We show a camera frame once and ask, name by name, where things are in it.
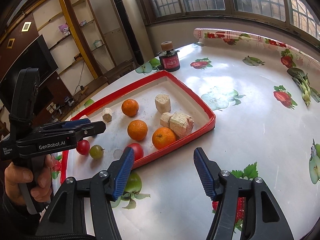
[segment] black sleeve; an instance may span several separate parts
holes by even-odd
[[[7,232],[12,239],[12,234],[34,235],[36,233],[41,218],[40,214],[30,215],[26,206],[13,204],[5,192],[0,209],[1,235]]]

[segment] red tray rim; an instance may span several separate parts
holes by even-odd
[[[83,115],[90,115],[92,113],[94,113],[95,111],[99,110],[100,108],[102,108],[103,106],[113,102],[114,100],[130,93],[133,90],[136,90],[150,82],[153,82],[159,78],[162,77],[167,77],[169,78],[172,82],[174,82],[176,85],[178,85],[181,89],[183,89],[189,96],[191,96],[191,98],[196,101],[196,103],[201,106],[201,108],[205,111],[205,113],[208,115],[209,121],[200,129],[194,131],[193,133],[191,133],[188,136],[185,136],[184,138],[181,138],[177,141],[175,141],[174,143],[168,145],[167,147],[158,150],[156,152],[153,152],[137,161],[134,162],[132,169],[136,169],[142,165],[145,165],[151,161],[156,160],[157,158],[160,158],[170,152],[172,152],[173,150],[176,150],[180,147],[182,147],[183,145],[193,141],[194,139],[200,137],[201,135],[209,132],[210,130],[212,130],[215,127],[215,123],[216,123],[216,115],[214,114],[214,112],[209,108],[209,106],[207,106],[207,104],[196,94],[194,93],[190,88],[188,88],[184,83],[182,83],[179,79],[177,79],[174,75],[172,75],[171,73],[162,70],[159,72],[155,72],[149,76],[146,76],[142,79],[139,79],[101,99],[99,99],[97,102],[93,103],[92,105],[90,105],[89,107],[87,107],[86,109],[82,110],[80,113],[78,113],[76,116],[74,116],[73,118],[71,118],[71,120],[78,120],[80,117],[82,117]],[[60,176],[60,182],[61,184],[64,182],[64,180],[66,179],[66,170],[67,170],[67,164],[68,164],[68,153],[69,151],[63,151],[62,152],[62,161],[61,161],[61,176]]]

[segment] hand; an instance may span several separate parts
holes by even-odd
[[[46,202],[50,199],[51,194],[51,171],[53,167],[50,155],[46,155],[44,159],[44,167],[38,177],[38,186],[31,190],[31,195],[38,202]],[[10,165],[4,171],[5,192],[10,200],[16,205],[26,205],[20,192],[18,183],[27,183],[33,181],[32,171],[13,165]]]

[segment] bolt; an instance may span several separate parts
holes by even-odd
[[[74,178],[73,177],[69,177],[69,178],[66,178],[66,183],[67,184],[70,184],[74,181]]]
[[[106,176],[108,176],[108,172],[107,171],[100,171],[99,172],[99,176],[100,177],[106,177]]]
[[[257,183],[262,183],[263,179],[261,179],[260,177],[255,177],[254,181],[257,182]]]
[[[221,171],[220,174],[223,176],[223,177],[228,177],[230,175],[230,172],[229,171]]]

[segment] white root vegetable piece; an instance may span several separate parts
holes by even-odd
[[[160,117],[160,125],[163,127],[170,128],[170,119],[173,116],[173,114],[170,114],[168,112],[163,113]]]
[[[102,111],[102,119],[105,122],[111,122],[112,120],[112,110],[109,107],[106,107],[105,109],[103,109]]]
[[[193,123],[190,115],[175,112],[170,118],[170,129],[180,138],[183,138],[191,133]]]
[[[168,95],[157,95],[155,98],[156,109],[161,113],[170,112],[170,97]]]

